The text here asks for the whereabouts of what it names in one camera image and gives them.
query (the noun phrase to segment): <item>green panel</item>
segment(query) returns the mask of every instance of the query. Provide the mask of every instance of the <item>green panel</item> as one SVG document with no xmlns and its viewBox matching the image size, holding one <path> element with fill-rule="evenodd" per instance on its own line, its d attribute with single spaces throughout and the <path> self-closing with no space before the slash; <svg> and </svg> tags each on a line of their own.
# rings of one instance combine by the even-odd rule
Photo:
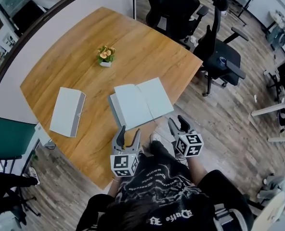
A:
<svg viewBox="0 0 285 231">
<path fill-rule="evenodd" d="M 0 159 L 23 155 L 35 125 L 0 118 Z"/>
</svg>

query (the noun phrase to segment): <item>potted plant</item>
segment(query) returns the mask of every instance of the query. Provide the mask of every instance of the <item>potted plant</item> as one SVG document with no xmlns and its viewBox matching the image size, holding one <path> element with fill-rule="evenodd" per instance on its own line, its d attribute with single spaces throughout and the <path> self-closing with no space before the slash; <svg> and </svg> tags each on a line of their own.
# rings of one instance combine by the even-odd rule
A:
<svg viewBox="0 0 285 231">
<path fill-rule="evenodd" d="M 98 49 L 98 55 L 96 58 L 103 67 L 110 67 L 112 62 L 115 60 L 115 48 L 107 47 L 106 45 Z"/>
</svg>

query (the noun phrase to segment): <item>black t-shirt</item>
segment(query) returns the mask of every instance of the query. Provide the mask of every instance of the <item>black t-shirt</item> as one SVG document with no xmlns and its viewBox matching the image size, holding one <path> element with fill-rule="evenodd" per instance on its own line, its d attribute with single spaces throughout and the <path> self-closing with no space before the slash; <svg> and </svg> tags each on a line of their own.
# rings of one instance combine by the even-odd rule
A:
<svg viewBox="0 0 285 231">
<path fill-rule="evenodd" d="M 157 203 L 158 208 L 149 213 L 145 223 L 148 230 L 216 230 L 214 204 L 232 200 L 229 206 L 238 209 L 250 219 L 246 221 L 249 230 L 252 226 L 252 214 L 242 199 L 240 192 L 219 171 L 212 171 L 201 181 L 211 199 L 191 183 L 189 169 L 170 157 L 143 157 L 133 177 L 122 179 L 116 199 L 100 194 L 92 197 L 81 217 L 77 230 L 97 230 L 97 221 L 112 202 L 126 202 L 135 199 L 149 199 Z"/>
<path fill-rule="evenodd" d="M 116 202 L 143 198 L 159 206 L 148 217 L 148 229 L 195 225 L 196 230 L 206 230 L 214 226 L 210 198 L 191 183 L 188 168 L 169 157 L 148 157 L 140 162 L 135 176 L 123 179 Z"/>
</svg>

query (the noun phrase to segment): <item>railing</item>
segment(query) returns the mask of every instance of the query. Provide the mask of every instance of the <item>railing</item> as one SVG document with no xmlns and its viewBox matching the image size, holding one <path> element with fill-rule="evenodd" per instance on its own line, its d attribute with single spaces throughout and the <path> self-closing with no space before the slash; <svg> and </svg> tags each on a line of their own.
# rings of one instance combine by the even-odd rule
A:
<svg viewBox="0 0 285 231">
<path fill-rule="evenodd" d="M 16 44 L 12 47 L 11 51 L 6 54 L 4 61 L 0 66 L 0 83 L 11 66 L 12 62 L 21 51 L 21 49 L 27 44 L 32 36 L 51 18 L 54 17 L 58 12 L 60 12 L 67 5 L 71 4 L 75 0 L 61 0 L 53 7 L 51 7 L 46 13 L 44 13 L 35 23 L 33 23 L 30 28 L 19 38 Z"/>
</svg>

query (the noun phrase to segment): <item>white book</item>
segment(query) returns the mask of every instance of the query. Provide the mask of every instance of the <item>white book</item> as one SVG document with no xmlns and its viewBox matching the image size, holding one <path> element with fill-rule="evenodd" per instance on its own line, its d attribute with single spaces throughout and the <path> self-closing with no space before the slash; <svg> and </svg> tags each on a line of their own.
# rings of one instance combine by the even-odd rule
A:
<svg viewBox="0 0 285 231">
<path fill-rule="evenodd" d="M 76 137 L 86 95 L 75 89 L 60 87 L 50 130 L 67 137 Z"/>
<path fill-rule="evenodd" d="M 173 111 L 159 78 L 144 83 L 115 87 L 110 96 L 119 124 L 126 130 L 135 128 Z"/>
</svg>

